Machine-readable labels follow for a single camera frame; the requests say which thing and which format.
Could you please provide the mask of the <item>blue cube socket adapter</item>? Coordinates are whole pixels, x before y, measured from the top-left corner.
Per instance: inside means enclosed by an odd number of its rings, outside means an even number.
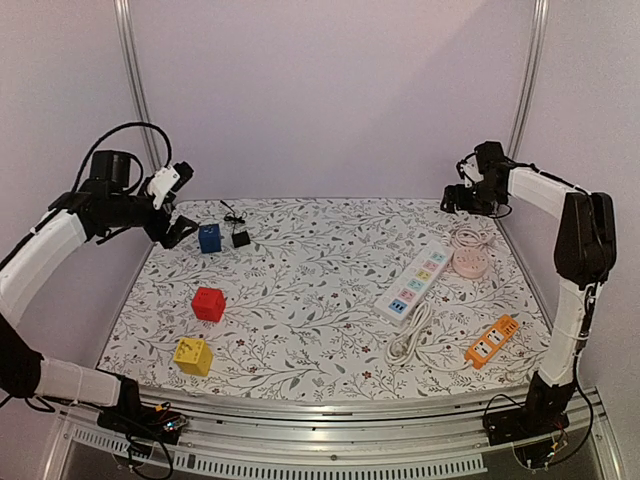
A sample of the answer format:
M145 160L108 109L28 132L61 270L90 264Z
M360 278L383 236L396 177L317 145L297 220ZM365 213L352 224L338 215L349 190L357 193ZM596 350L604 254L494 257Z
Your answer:
M221 232L218 224L201 225L198 242L202 254L218 253L222 250Z

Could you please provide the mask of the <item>red cube socket adapter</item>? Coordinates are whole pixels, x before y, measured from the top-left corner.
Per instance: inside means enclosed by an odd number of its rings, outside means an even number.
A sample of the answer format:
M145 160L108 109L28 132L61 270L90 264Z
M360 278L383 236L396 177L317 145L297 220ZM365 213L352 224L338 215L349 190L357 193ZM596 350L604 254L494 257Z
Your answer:
M200 287L191 301L191 307L197 319L219 323L226 308L226 299L220 289Z

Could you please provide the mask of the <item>white multicolour power strip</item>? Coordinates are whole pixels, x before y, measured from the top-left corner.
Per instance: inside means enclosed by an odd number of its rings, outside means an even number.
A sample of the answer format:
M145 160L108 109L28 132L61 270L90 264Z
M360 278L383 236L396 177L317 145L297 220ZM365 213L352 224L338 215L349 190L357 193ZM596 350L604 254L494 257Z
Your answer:
M377 298L373 311L383 321L401 325L436 283L452 255L451 247L437 240L430 240L392 285Z

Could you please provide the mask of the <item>yellow cube socket adapter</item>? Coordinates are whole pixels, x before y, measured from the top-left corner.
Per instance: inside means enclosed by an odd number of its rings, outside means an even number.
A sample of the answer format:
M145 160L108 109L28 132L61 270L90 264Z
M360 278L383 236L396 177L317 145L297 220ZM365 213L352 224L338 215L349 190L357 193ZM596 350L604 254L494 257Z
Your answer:
M173 362L187 375L207 377L213 353L203 339L181 338L174 352Z

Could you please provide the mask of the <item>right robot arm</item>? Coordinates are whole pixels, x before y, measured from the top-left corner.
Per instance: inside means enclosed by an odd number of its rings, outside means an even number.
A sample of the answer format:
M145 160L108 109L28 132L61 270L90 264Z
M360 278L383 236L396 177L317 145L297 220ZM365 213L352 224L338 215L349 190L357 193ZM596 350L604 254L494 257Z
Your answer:
M613 201L534 164L509 159L497 141L485 141L460 160L461 179L445 188L441 209L497 217L515 198L554 217L553 260L559 299L548 350L534 374L517 427L537 436L563 413L578 388L579 358L588 342L595 305L617 256Z

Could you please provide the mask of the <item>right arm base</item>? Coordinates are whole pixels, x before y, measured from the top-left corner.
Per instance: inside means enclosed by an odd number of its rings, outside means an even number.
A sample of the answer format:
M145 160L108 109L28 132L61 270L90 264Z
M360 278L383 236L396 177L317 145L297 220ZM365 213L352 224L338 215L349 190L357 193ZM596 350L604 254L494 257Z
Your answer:
M495 395L482 413L489 445L513 444L562 432L569 425L566 408L572 394L572 387L566 390L531 383L522 403L506 394Z

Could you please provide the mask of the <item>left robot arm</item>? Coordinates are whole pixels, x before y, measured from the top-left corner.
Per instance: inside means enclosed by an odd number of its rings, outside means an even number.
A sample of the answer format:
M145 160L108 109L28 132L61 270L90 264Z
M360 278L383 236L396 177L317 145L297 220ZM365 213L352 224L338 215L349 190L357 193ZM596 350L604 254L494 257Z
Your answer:
M186 162L166 150L165 163L152 175L130 179L139 159L101 144L131 128L161 129L149 122L118 125L99 137L81 161L69 191L58 197L41 220L1 262L1 388L10 398L51 399L108 410L128 434L148 426L136 381L122 375L48 358L32 349L16 328L26 308L57 268L90 241L104 244L134 228L172 249L196 232L196 222L173 218L169 206L193 176Z

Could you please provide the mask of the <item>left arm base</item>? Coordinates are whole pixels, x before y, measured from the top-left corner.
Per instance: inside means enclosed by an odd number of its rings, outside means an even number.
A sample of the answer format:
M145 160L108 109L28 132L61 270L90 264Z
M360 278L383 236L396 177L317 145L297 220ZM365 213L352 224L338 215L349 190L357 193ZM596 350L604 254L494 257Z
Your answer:
M131 437L176 445L188 418L174 411L170 402L143 405L138 383L122 375L116 378L120 382L117 404L99 408L97 425Z

